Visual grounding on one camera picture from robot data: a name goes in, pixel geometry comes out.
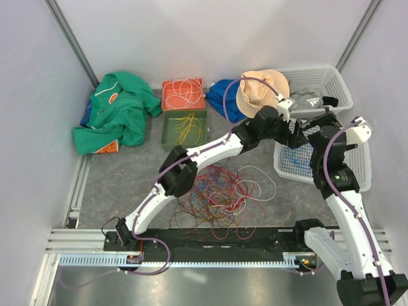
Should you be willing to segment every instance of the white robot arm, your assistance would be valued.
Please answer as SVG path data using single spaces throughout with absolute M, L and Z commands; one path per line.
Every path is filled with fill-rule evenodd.
M 300 231 L 301 241 L 322 259 L 338 280 L 338 292 L 344 305 L 366 305 L 361 302 L 362 300 L 368 301 L 367 305 L 374 305 L 371 302 L 379 301 L 379 298 L 381 303 L 384 302 L 381 285 L 385 286 L 385 278 L 386 286 L 390 287 L 388 288 L 390 296 L 397 292 L 394 294 L 396 301 L 408 288 L 407 279 L 405 275 L 394 274 L 391 264 L 381 251 L 365 214 L 358 183 L 353 172 L 344 164 L 344 152 L 367 141 L 371 135 L 370 126 L 361 117 L 357 118 L 359 124 L 355 124 L 355 127 L 342 135 L 342 138 L 332 146 L 328 157 L 331 182 L 340 190 L 340 195 L 355 208 L 349 209 L 349 206 L 333 193 L 323 175 L 323 149 L 328 147 L 328 141 L 340 130 L 341 125 L 334 114 L 327 112 L 308 122 L 305 128 L 301 128 L 300 122 L 296 122 L 295 130 L 291 132 L 288 121 L 288 108 L 291 104 L 291 100 L 283 99 L 278 104 L 279 113 L 270 106 L 264 106 L 255 118 L 247 119 L 235 126 L 230 133 L 206 145 L 187 150 L 180 146 L 176 147 L 162 165 L 160 176 L 148 196 L 133 213 L 121 219 L 116 225 L 118 237 L 126 245 L 135 235 L 146 231 L 159 211 L 171 200 L 186 194 L 192 188 L 196 174 L 210 164 L 226 157 L 243 154 L 257 147 L 262 139 L 274 139 L 291 148 L 309 142 L 314 148 L 310 166 L 315 185 L 335 215 L 344 236 L 347 252 L 344 252 L 330 238 L 327 230 L 318 224 L 306 224 Z M 314 126 L 319 126 L 320 131 L 306 138 L 303 129 Z M 364 230 L 361 221 L 368 229 Z M 373 291 L 373 284 L 378 290 Z

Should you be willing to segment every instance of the laundry basket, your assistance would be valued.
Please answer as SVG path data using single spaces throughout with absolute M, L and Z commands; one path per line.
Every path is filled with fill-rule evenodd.
M 339 99 L 337 107 L 329 106 L 333 113 L 339 113 L 353 106 L 353 100 L 346 83 L 339 71 L 331 66 L 314 68 L 285 68 L 277 69 L 289 81 L 290 86 L 310 88 L 322 96 L 330 96 Z M 324 113 L 324 108 L 314 110 L 293 110 L 291 117 L 296 119 L 314 118 Z
M 290 130 L 295 127 L 292 121 Z M 305 132 L 305 136 L 315 133 L 319 127 Z M 290 149 L 275 142 L 273 153 L 273 167 L 278 175 L 284 179 L 313 184 L 312 169 L 309 166 L 313 148 L 308 143 L 297 149 Z M 360 191 L 368 191 L 371 187 L 371 159 L 368 142 L 358 145 L 357 148 L 347 151 L 344 162 L 352 169 L 360 186 Z

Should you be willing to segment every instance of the gray floor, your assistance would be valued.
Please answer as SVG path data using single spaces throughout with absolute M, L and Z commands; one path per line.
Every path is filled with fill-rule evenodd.
M 61 269 L 66 285 L 79 286 L 112 268 Z M 303 277 L 273 268 L 170 268 L 150 277 L 114 273 L 79 290 L 55 285 L 51 297 L 49 306 L 341 306 L 326 268 Z
M 208 109 L 210 139 L 224 135 L 227 122 L 211 106 Z M 161 148 L 160 137 L 163 115 L 149 118 L 145 143 L 139 147 L 122 147 L 114 154 L 94 155 L 87 178 L 79 228 L 100 228 L 114 216 L 130 214 L 151 190 L 151 182 L 168 155 Z M 280 178 L 273 168 L 274 141 L 265 140 L 258 148 L 231 158 L 230 166 L 237 168 L 253 165 L 265 171 L 276 183 L 276 197 L 260 202 L 265 214 L 249 201 L 245 209 L 244 226 L 292 226 L 295 221 L 319 218 L 325 225 L 337 225 L 335 218 L 314 185 Z M 257 198 L 269 198 L 274 192 L 270 181 L 259 171 L 250 170 L 259 182 L 262 193 Z M 176 203 L 170 203 L 151 222 L 151 228 L 169 228 Z M 179 215 L 177 224 L 190 227 L 195 224 L 189 215 Z

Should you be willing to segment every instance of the small orange label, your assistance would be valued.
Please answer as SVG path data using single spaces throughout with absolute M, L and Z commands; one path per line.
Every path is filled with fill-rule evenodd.
M 117 98 L 117 94 L 112 94 L 109 98 L 109 104 L 112 104 L 116 98 Z
M 109 143 L 108 145 L 105 145 L 102 149 L 99 149 L 95 153 L 103 154 L 103 153 L 114 153 L 114 152 L 119 152 L 119 144 L 117 142 L 117 139 Z

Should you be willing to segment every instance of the green cloth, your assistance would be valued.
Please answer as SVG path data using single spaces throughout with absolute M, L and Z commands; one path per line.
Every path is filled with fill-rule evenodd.
M 153 96 L 149 85 L 126 71 L 105 75 L 90 99 L 92 111 L 87 127 L 73 131 L 80 155 L 95 153 L 115 140 L 119 146 L 141 145 L 147 114 L 155 117 L 161 113 L 160 99 Z

